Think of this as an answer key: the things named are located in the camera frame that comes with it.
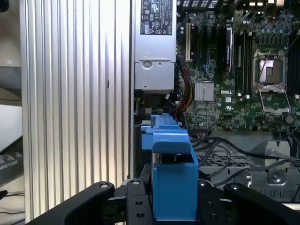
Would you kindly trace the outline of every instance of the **pcie slot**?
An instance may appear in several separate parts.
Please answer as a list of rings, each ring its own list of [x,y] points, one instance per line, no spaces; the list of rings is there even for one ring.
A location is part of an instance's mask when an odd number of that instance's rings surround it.
[[[191,40],[191,52],[193,52],[193,55],[191,58],[193,59],[193,67],[199,66],[198,61],[200,61],[200,37],[199,37],[199,27],[196,26],[194,29],[192,29],[192,40]]]
[[[297,35],[289,37],[286,92],[289,96],[300,94],[300,38]]]
[[[208,36],[208,32],[207,32],[207,27],[203,27],[202,28],[202,35],[201,35],[201,40],[202,40],[202,44],[201,44],[201,65],[204,65],[207,63],[207,36]]]
[[[191,23],[186,25],[186,62],[191,61]]]

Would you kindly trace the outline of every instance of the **expansion slot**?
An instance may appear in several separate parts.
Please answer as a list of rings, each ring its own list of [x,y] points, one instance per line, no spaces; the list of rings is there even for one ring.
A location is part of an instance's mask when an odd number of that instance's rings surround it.
[[[186,62],[191,61],[191,23],[186,25]]]
[[[204,26],[202,28],[202,35],[201,35],[201,65],[207,64],[207,37],[208,37],[208,32],[207,32],[207,27]]]

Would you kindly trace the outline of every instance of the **power supply label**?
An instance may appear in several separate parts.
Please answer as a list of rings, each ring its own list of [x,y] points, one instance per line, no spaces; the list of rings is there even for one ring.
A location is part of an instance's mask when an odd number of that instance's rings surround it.
[[[141,1],[141,34],[172,35],[173,0]]]

